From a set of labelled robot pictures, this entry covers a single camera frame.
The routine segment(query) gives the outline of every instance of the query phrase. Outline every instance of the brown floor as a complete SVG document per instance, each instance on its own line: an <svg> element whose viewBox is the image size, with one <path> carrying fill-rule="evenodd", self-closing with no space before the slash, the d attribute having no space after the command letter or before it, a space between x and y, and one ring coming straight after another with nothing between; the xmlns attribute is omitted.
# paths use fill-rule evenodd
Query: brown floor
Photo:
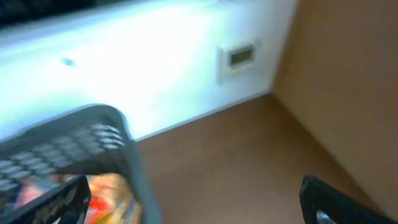
<svg viewBox="0 0 398 224"><path fill-rule="evenodd" d="M165 223L303 223L299 190L305 174L371 205L271 95L138 145Z"/></svg>

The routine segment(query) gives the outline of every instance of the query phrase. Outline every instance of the white wall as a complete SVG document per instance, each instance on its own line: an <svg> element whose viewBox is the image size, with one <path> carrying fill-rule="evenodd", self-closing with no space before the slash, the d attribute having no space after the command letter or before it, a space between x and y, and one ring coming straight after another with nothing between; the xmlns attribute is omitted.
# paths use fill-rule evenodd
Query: white wall
<svg viewBox="0 0 398 224"><path fill-rule="evenodd" d="M268 92L296 2L142 1L3 31L0 138L76 106L107 103L140 139ZM264 63L219 85L217 47L246 37L261 42ZM62 65L63 56L76 67Z"/></svg>

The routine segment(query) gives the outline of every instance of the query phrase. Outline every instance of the black plastic basket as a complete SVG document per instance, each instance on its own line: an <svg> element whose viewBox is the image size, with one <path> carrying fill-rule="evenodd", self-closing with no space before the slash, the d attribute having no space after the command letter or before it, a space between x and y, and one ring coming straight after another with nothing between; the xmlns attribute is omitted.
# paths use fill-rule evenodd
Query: black plastic basket
<svg viewBox="0 0 398 224"><path fill-rule="evenodd" d="M162 223L124 116L111 106L86 106L0 143L2 197L13 192L19 179L30 175L110 172L121 174L142 204L141 223Z"/></svg>

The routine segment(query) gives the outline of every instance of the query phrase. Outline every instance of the small screen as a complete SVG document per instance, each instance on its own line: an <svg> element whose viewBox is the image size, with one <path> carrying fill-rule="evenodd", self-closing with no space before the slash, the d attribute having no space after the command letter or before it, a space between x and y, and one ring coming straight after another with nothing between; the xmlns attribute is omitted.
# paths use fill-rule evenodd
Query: small screen
<svg viewBox="0 0 398 224"><path fill-rule="evenodd" d="M229 54L229 66L249 62L253 59L254 48L252 46L245 47L242 49L234 50Z"/></svg>

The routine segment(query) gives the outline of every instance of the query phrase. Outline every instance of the laundry basket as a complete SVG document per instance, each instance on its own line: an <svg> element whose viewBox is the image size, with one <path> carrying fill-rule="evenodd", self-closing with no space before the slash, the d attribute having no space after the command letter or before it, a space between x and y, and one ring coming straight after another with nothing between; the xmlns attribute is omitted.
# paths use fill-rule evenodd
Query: laundry basket
<svg viewBox="0 0 398 224"><path fill-rule="evenodd" d="M28 129L0 143L0 194L13 192L30 175L114 172L142 204L141 223L161 224L159 204L124 125L108 105L92 105Z"/></svg>

